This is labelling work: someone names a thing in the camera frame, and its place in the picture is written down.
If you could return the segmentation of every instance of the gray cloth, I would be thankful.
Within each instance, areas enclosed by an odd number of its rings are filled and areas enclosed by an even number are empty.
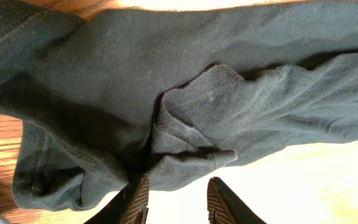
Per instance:
[[[1,0],[0,113],[24,120],[15,201],[84,210],[139,173],[175,190],[285,146],[358,140],[356,52],[358,2],[86,22]]]

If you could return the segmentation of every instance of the fabric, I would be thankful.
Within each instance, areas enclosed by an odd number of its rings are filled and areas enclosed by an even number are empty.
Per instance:
[[[285,146],[358,140],[358,2],[92,21],[0,0],[0,113],[24,120],[23,208],[175,190]]]

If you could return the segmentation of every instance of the clothing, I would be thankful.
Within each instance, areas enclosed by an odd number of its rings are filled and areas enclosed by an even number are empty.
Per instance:
[[[48,210],[92,208],[143,172],[175,190],[285,146],[355,141],[358,2],[87,22],[0,1],[0,113],[24,120],[15,201]]]

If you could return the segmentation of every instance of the brown wooden floor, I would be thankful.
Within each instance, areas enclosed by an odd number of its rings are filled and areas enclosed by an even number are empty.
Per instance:
[[[73,12],[85,19],[89,19],[105,8],[139,7],[151,10],[202,10],[278,1],[226,0],[208,1],[207,4],[205,3],[206,1],[200,0],[27,0],[27,2],[52,9]],[[109,194],[97,208],[86,212],[72,212],[70,210],[48,212],[17,208],[11,195],[11,184],[19,153],[21,135],[21,120],[0,115],[0,214],[4,215],[12,223],[83,223],[114,196],[114,193]],[[333,164],[343,166],[343,168],[339,169],[334,167]],[[278,169],[278,167],[288,171],[285,179],[286,184],[279,184],[279,186],[281,186],[280,190],[282,194],[288,195],[289,202],[295,202],[296,198],[300,197],[294,194],[292,187],[299,182],[310,181],[313,184],[302,186],[310,186],[309,193],[317,198],[313,208],[326,207],[329,204],[329,208],[311,214],[314,217],[318,217],[317,220],[321,220],[318,223],[358,223],[358,143],[347,144],[345,146],[296,146],[296,150],[293,150],[293,148],[285,149],[269,158],[245,166],[244,170],[240,172],[246,173],[248,172],[247,170],[252,170],[253,173],[263,174],[265,179],[272,179],[274,178],[271,174],[272,172],[267,172],[266,170],[274,170]],[[268,182],[263,183],[264,188],[266,188],[266,184],[270,184]],[[253,186],[253,188],[262,189],[262,187],[257,185]],[[150,195],[152,203],[153,197],[157,198],[156,195],[158,193]],[[301,211],[302,207],[305,209],[312,208],[309,202],[302,204],[302,201],[304,200],[298,202],[300,203],[298,206],[300,208],[299,211]],[[279,220],[274,210],[280,211],[280,208],[263,206],[263,204],[268,202],[268,200],[263,201],[256,198],[253,204],[262,218],[273,220],[273,222],[274,220]],[[155,214],[155,207],[150,209],[150,215]],[[156,221],[150,223],[163,223],[158,222],[156,218],[153,220]]]

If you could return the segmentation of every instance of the wood grain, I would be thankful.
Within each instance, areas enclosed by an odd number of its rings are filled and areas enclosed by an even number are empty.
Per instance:
[[[103,9],[187,11],[287,2],[287,0],[25,1],[49,9],[72,12],[85,19],[91,19]],[[108,194],[95,209],[86,212],[71,210],[48,212],[18,208],[12,198],[11,185],[21,136],[22,121],[0,115],[0,214],[12,223],[83,223],[115,196],[116,192]],[[258,216],[268,220],[269,223],[358,223],[358,142],[345,145],[292,146],[248,166],[219,169],[176,192],[151,192],[148,223],[203,223],[203,221],[207,223],[206,198],[200,195],[205,196],[208,179],[214,175],[220,176],[230,188],[247,201]],[[177,210],[181,210],[185,215],[177,217],[176,212],[171,214],[171,211]],[[297,218],[300,217],[306,217],[308,222],[304,220],[299,222]]]

